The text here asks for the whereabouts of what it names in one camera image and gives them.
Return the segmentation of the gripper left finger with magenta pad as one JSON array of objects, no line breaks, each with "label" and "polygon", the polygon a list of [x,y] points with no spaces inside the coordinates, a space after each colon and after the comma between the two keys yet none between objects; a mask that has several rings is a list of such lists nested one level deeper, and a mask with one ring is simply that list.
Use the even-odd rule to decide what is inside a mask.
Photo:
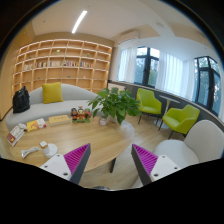
[{"label": "gripper left finger with magenta pad", "polygon": [[41,169],[78,184],[81,180],[90,154],[90,144],[85,144],[65,155],[54,155],[41,166]]}]

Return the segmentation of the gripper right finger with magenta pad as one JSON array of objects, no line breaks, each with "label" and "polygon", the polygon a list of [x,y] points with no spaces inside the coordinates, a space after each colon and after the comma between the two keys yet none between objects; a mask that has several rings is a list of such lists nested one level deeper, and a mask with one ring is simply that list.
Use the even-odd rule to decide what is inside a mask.
[{"label": "gripper right finger with magenta pad", "polygon": [[180,170],[168,156],[157,156],[136,144],[132,145],[131,154],[143,186]]}]

